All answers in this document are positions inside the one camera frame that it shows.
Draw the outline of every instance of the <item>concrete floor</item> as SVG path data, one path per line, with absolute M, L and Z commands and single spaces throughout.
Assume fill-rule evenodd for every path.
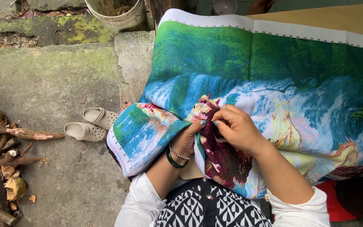
M 0 108 L 10 122 L 54 132 L 83 121 L 88 107 L 119 112 L 121 92 L 130 101 L 141 96 L 153 41 L 154 32 L 135 32 L 118 35 L 114 43 L 0 49 Z M 28 185 L 25 195 L 35 194 L 37 201 L 22 199 L 24 216 L 18 226 L 114 225 L 129 181 L 105 142 L 84 144 L 68 136 L 34 144 L 28 156 L 48 156 L 50 161 L 20 168 Z

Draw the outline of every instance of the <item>bucket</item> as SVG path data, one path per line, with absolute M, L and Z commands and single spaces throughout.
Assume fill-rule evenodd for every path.
M 214 14 L 227 15 L 234 14 L 238 9 L 236 0 L 214 0 Z
M 121 32 L 148 30 L 148 18 L 144 0 L 125 0 L 122 2 L 113 2 L 113 0 L 85 0 L 85 2 L 90 12 L 114 36 Z

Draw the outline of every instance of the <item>patterned fabric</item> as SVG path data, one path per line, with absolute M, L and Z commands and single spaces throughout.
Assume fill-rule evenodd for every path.
M 215 183 L 203 183 L 167 202 L 155 227 L 271 227 L 248 199 Z M 214 197 L 209 200 L 206 195 Z
M 107 143 L 124 175 L 137 175 L 182 128 L 211 120 L 224 104 L 247 112 L 310 183 L 363 173 L 361 34 L 168 10 L 144 93 Z M 264 196 L 252 157 L 213 124 L 197 133 L 194 151 L 206 177 L 245 198 Z

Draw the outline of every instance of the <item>woman's left hand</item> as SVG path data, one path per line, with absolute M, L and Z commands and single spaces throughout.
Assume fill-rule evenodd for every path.
M 173 139 L 172 149 L 181 156 L 190 157 L 194 154 L 196 133 L 206 125 L 206 120 L 196 121 L 181 130 Z

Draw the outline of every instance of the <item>white bucket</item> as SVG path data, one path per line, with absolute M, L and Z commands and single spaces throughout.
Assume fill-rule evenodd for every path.
M 214 14 L 227 15 L 234 14 L 238 9 L 236 0 L 214 0 Z
M 97 13 L 98 9 L 93 9 L 89 3 L 94 4 L 94 0 L 85 0 L 90 12 L 101 21 L 113 35 L 121 32 L 147 31 L 148 18 L 146 16 L 144 0 L 138 0 L 137 3 L 128 12 L 116 16 L 108 17 Z

